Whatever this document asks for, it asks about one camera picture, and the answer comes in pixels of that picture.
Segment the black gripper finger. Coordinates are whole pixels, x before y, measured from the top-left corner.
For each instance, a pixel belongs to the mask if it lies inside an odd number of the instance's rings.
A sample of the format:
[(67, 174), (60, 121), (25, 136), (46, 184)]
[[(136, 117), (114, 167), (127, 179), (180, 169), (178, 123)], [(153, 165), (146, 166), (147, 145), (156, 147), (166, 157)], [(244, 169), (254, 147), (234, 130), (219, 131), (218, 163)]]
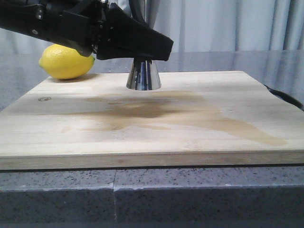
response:
[(129, 0), (129, 7), (132, 13), (132, 18), (141, 24), (145, 23), (142, 15), (140, 1), (139, 0)]
[(96, 58), (141, 58), (167, 61), (173, 40), (126, 15), (117, 4), (110, 4), (101, 20)]

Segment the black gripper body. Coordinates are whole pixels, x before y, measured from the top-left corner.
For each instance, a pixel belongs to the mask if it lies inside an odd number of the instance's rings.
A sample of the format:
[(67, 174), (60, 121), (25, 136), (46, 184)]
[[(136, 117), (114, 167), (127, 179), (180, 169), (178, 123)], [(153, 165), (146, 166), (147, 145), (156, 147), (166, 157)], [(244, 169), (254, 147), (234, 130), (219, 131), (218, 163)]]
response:
[(75, 49), (97, 53), (106, 0), (2, 0), (0, 27)]

